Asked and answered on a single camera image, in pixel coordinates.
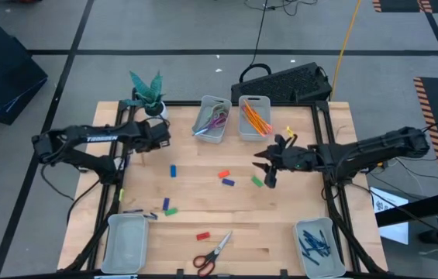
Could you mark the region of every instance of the plant pot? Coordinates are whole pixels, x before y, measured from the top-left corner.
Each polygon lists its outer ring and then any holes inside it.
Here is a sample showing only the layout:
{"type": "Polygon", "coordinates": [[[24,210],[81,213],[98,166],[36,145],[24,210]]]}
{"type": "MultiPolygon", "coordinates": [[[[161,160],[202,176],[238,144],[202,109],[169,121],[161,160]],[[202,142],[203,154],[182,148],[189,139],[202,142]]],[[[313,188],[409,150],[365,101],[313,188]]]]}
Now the plant pot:
{"type": "Polygon", "coordinates": [[[167,107],[165,106],[165,104],[163,102],[161,102],[155,109],[152,109],[152,110],[145,109],[144,113],[145,113],[145,115],[147,115],[147,118],[148,117],[158,117],[159,115],[164,119],[168,119],[168,117],[169,117],[167,107]]]}

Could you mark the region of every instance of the yellow cable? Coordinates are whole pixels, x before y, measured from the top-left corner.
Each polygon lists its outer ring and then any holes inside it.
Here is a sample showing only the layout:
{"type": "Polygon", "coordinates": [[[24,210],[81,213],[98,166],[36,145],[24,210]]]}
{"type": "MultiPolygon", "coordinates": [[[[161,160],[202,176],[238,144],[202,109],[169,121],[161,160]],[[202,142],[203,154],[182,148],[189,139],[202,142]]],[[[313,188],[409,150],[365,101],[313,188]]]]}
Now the yellow cable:
{"type": "Polygon", "coordinates": [[[350,38],[351,30],[353,28],[353,24],[355,23],[355,19],[358,14],[358,9],[360,8],[360,3],[361,0],[358,0],[357,6],[355,7],[355,11],[353,12],[353,18],[351,19],[350,27],[348,27],[348,30],[346,31],[346,37],[344,38],[343,48],[341,49],[340,56],[337,59],[336,72],[334,73],[334,79],[333,79],[333,90],[331,91],[329,98],[330,101],[334,100],[334,95],[336,94],[337,74],[340,71],[340,65],[341,65],[341,60],[343,59],[343,53],[344,50],[346,49],[346,44],[348,43],[348,39],[350,38]]]}

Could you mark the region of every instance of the wooden tabletop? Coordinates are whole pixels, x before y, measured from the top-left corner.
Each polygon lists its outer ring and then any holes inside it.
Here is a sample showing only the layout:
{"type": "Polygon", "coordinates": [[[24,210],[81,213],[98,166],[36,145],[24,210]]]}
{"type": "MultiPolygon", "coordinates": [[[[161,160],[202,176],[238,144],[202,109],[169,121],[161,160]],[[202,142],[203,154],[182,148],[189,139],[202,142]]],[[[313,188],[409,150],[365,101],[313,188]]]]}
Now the wooden tabletop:
{"type": "MultiPolygon", "coordinates": [[[[329,107],[336,141],[356,141],[349,105],[333,102],[329,107]]],[[[99,102],[93,125],[113,125],[116,109],[117,102],[99,102]]],[[[217,260],[214,274],[279,275],[280,269],[287,269],[290,275],[305,274],[296,254],[292,228],[299,220],[328,216],[326,202],[320,196],[322,175],[282,171],[278,172],[275,189],[259,188],[250,179],[256,175],[263,180],[264,173],[251,162],[262,160],[253,154],[265,150],[274,142],[273,137],[261,143],[242,141],[237,129],[238,108],[233,107],[223,142],[204,143],[191,136],[199,107],[167,109],[171,145],[144,154],[145,166],[141,156],[133,154],[124,178],[120,210],[143,208],[159,217],[150,221],[147,263],[139,273],[175,274],[182,268],[185,274],[196,274],[193,258],[209,253],[232,230],[232,238],[217,260]],[[171,164],[177,166],[177,177],[170,176],[171,164]],[[221,183],[217,174],[224,170],[230,171],[228,178],[236,182],[235,186],[221,183]],[[164,198],[170,198],[170,208],[178,208],[177,214],[163,214],[164,198]],[[196,235],[204,232],[210,232],[211,237],[197,241],[196,235]]],[[[290,126],[298,134],[296,145],[316,143],[310,108],[273,107],[271,111],[277,133],[285,135],[285,127],[290,126]]],[[[142,117],[140,113],[136,114],[137,119],[142,117]]],[[[326,140],[322,113],[319,115],[326,140]]],[[[110,143],[88,144],[87,152],[100,156],[109,152],[109,146],[110,143]]],[[[81,174],[76,196],[96,180],[93,172],[81,174]]],[[[367,185],[362,174],[354,181],[367,185]]],[[[72,211],[59,268],[70,264],[91,237],[101,189],[93,190],[72,211]]],[[[347,187],[346,192],[355,236],[375,262],[387,269],[370,195],[353,187],[347,187]]],[[[341,240],[345,265],[351,270],[342,234],[341,240]]],[[[100,267],[105,237],[98,251],[100,267]]]]}

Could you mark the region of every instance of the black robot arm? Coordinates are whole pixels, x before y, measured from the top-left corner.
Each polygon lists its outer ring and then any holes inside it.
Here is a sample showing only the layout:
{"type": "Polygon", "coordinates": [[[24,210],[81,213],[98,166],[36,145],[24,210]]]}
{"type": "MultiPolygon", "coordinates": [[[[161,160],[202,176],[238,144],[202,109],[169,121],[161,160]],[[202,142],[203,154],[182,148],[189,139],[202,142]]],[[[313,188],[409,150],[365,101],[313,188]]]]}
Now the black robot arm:
{"type": "Polygon", "coordinates": [[[429,151],[425,134],[410,127],[346,145],[328,143],[303,148],[293,146],[296,138],[295,135],[285,140],[276,135],[276,144],[255,154],[271,162],[271,165],[253,163],[267,174],[264,182],[268,187],[275,188],[277,170],[320,171],[331,177],[333,185],[348,184],[364,168],[395,157],[420,158],[429,151]]]}
{"type": "Polygon", "coordinates": [[[150,126],[148,121],[126,122],[119,126],[68,126],[65,129],[52,129],[33,136],[35,154],[40,163],[54,165],[58,162],[93,170],[102,184],[113,184],[117,167],[109,156],[96,157],[75,147],[82,143],[105,143],[118,141],[136,153],[150,152],[169,146],[171,135],[168,122],[150,126]]]}

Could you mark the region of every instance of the red block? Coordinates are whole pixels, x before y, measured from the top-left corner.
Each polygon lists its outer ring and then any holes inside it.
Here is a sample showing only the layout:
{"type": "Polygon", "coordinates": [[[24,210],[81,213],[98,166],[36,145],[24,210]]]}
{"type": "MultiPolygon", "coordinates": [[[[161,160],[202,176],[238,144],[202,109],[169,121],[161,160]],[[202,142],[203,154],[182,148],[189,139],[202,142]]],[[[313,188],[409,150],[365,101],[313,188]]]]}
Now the red block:
{"type": "Polygon", "coordinates": [[[224,178],[228,175],[230,175],[230,172],[228,170],[225,170],[219,174],[219,178],[224,178]]]}
{"type": "Polygon", "coordinates": [[[202,240],[210,237],[210,232],[204,232],[196,235],[196,240],[202,240]]]}

